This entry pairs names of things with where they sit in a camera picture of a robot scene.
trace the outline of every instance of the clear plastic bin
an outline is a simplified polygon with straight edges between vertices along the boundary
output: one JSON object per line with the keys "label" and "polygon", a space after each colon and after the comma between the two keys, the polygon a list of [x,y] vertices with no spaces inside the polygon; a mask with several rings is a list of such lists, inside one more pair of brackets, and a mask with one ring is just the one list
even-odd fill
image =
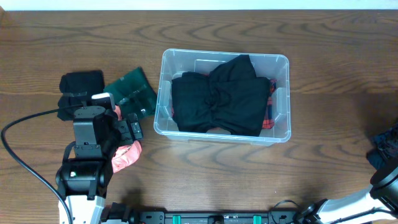
{"label": "clear plastic bin", "polygon": [[286,142],[292,135],[290,125],[289,60],[283,55],[249,54],[258,77],[275,78],[277,89],[272,94],[272,129],[263,129],[259,137],[230,135],[228,131],[210,130],[207,133],[178,131],[172,119],[172,80],[183,72],[209,74],[218,65],[244,53],[207,52],[199,50],[168,49],[163,53],[154,128],[159,134],[173,140],[206,140],[250,143],[270,146]]}

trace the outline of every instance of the pink cloth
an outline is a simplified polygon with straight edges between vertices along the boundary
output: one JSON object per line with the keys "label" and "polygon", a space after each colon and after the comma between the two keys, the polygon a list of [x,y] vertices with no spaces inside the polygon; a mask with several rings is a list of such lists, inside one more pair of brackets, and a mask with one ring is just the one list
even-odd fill
{"label": "pink cloth", "polygon": [[[116,106],[114,110],[118,114],[118,120],[122,120],[120,107]],[[135,163],[142,152],[141,144],[139,141],[134,141],[133,144],[128,146],[121,146],[116,150],[112,158],[113,173],[119,172],[127,166]]]}

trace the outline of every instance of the wooden table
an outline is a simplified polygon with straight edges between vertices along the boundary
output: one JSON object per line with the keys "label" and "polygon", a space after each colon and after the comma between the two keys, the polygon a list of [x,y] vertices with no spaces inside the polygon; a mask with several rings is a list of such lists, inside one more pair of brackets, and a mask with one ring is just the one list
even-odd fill
{"label": "wooden table", "polygon": [[[142,120],[141,158],[113,176],[107,203],[167,210],[267,210],[338,198],[374,173],[369,136],[398,111],[397,11],[7,12],[0,30],[0,125],[57,107],[60,77],[102,69],[106,83],[141,66],[157,91],[169,48],[284,54],[292,138],[271,147],[169,141]],[[7,133],[55,185],[72,123],[54,114]],[[57,223],[55,196],[2,147],[0,223]]]}

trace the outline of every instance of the green connector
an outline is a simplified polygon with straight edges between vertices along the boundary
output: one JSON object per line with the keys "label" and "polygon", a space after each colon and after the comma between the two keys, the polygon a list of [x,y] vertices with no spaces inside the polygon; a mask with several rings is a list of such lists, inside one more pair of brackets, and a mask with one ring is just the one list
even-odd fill
{"label": "green connector", "polygon": [[173,216],[173,224],[181,224],[181,216],[174,215]]}
{"label": "green connector", "polygon": [[253,224],[261,224],[261,216],[260,215],[254,215],[253,216]]}

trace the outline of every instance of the folded clothes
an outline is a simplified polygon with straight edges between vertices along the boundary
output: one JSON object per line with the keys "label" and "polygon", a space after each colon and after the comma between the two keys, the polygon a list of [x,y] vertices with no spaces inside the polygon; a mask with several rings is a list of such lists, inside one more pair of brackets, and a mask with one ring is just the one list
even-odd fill
{"label": "folded clothes", "polygon": [[270,81],[257,77],[250,57],[240,55],[208,76],[185,72],[173,79],[173,119],[179,131],[222,128],[233,135],[258,136],[269,94]]}
{"label": "folded clothes", "polygon": [[120,106],[123,117],[135,113],[138,119],[142,119],[155,114],[157,96],[142,68],[136,68],[106,86],[104,92],[113,94],[114,102]]}
{"label": "folded clothes", "polygon": [[[81,105],[82,101],[89,101],[92,95],[102,93],[103,89],[101,70],[68,73],[61,78],[60,91],[63,95],[58,101],[58,107]],[[57,116],[62,121],[71,121],[75,110],[77,108],[60,110]]]}
{"label": "folded clothes", "polygon": [[[276,90],[276,79],[271,79],[270,81],[270,94],[273,94]],[[174,116],[174,109],[172,106],[172,116]],[[266,109],[266,115],[264,117],[264,120],[262,122],[262,128],[263,129],[272,129],[275,125],[274,119],[272,118],[272,97],[268,97],[268,102],[267,102],[267,109]]]}

